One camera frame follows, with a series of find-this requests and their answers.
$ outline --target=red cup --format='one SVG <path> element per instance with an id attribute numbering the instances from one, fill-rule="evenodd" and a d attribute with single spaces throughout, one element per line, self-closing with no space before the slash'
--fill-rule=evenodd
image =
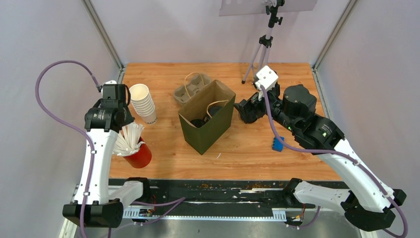
<path id="1" fill-rule="evenodd" d="M 150 163 L 152 160 L 152 153 L 146 144 L 142 144 L 140 146 L 139 152 L 133 155 L 124 156 L 124 159 L 134 168 L 141 169 Z"/>

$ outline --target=white wall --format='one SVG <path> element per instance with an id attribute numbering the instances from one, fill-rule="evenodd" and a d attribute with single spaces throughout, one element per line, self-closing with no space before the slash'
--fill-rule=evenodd
<path id="1" fill-rule="evenodd" d="M 219 17 L 221 0 L 92 2 L 124 63 L 249 62 L 269 18 Z M 278 14 L 270 62 L 314 63 L 347 2 L 318 0 L 313 11 Z"/>
<path id="2" fill-rule="evenodd" d="M 319 70 L 332 118 L 359 156 L 407 193 L 411 238 L 420 233 L 419 12 L 417 0 L 359 1 Z"/>
<path id="3" fill-rule="evenodd" d="M 1 237 L 56 238 L 85 139 L 39 108 L 35 81 L 62 59 L 84 62 L 100 82 L 116 79 L 117 68 L 79 0 L 2 0 L 0 22 Z M 57 66 L 41 82 L 47 108 L 80 127 L 99 97 L 76 65 Z"/>

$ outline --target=wood grain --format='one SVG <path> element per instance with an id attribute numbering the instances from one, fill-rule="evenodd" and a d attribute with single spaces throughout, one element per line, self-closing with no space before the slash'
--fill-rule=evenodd
<path id="1" fill-rule="evenodd" d="M 247 66 L 245 63 L 130 63 L 123 83 L 129 87 L 146 84 L 156 105 L 157 122 L 153 125 L 145 125 L 129 106 L 136 122 L 145 126 L 142 137 L 153 157 L 148 166 L 135 169 L 124 158 L 113 156 L 110 177 L 339 180 L 339 176 L 316 156 L 288 149 L 281 153 L 273 151 L 274 136 L 266 116 L 253 124 L 244 124 L 234 110 L 232 126 L 204 155 L 185 142 L 178 118 L 180 106 L 172 96 L 174 89 L 182 85 L 188 73 L 203 72 L 231 88 L 236 93 L 236 102 L 240 102 L 256 92 L 251 77 L 245 85 L 241 84 Z M 318 98 L 309 64 L 271 63 L 270 67 L 279 74 L 282 92 L 288 86 L 303 84 Z M 316 111 L 323 115 L 319 98 Z M 299 146 L 289 131 L 278 124 L 276 127 L 287 143 Z"/>

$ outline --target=blue toy brick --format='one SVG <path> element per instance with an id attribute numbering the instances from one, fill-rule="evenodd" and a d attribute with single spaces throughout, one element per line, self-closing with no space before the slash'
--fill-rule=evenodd
<path id="1" fill-rule="evenodd" d="M 280 143 L 280 141 L 277 140 L 277 138 L 274 138 L 273 140 L 273 150 L 281 152 L 283 150 L 283 144 Z"/>

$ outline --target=ruler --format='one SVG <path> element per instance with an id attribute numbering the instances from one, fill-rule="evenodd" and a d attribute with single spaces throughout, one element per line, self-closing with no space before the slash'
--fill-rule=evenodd
<path id="1" fill-rule="evenodd" d="M 150 217 L 144 216 L 140 210 L 153 209 L 150 206 L 130 205 L 124 209 L 123 219 L 157 219 L 159 216 L 152 215 Z M 167 220 L 195 220 L 195 221 L 261 221 L 261 222 L 285 222 L 286 211 L 281 211 L 276 208 L 272 209 L 272 217 L 224 217 L 224 216 L 165 216 L 162 219 Z"/>

